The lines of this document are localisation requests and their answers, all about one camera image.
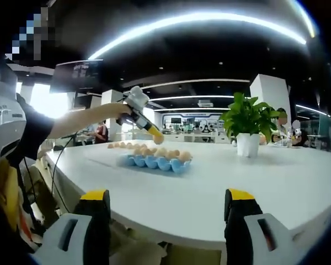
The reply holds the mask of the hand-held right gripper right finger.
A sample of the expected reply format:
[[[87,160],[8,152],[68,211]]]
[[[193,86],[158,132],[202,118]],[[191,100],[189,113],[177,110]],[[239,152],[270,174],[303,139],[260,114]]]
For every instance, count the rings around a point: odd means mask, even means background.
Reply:
[[[248,192],[227,189],[224,208],[227,264],[298,264],[299,251],[290,230],[263,213]]]

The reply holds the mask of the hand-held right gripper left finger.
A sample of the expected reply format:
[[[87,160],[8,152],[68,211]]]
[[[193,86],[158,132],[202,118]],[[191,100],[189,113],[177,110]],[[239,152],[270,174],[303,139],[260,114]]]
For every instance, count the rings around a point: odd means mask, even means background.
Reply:
[[[37,264],[109,264],[110,195],[94,190],[81,196],[45,232],[34,253]]]

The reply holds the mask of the person's left hand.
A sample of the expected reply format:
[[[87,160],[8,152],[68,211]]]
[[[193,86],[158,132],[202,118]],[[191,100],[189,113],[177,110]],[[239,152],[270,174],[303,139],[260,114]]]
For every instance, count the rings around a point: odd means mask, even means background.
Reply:
[[[124,114],[130,115],[132,110],[127,104],[110,103],[109,116],[114,119],[121,118]]]

